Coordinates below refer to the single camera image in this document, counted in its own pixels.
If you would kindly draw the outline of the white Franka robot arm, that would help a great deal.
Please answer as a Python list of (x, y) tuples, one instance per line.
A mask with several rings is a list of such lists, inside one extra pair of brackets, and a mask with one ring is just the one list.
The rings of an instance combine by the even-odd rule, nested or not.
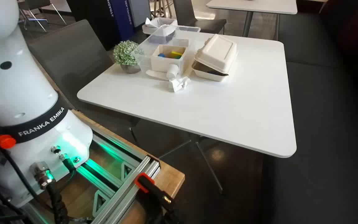
[(65, 158), (90, 158), (93, 130), (60, 104), (19, 28), (17, 0), (0, 0), (0, 192), (23, 207), (43, 192), (35, 167), (63, 180)]

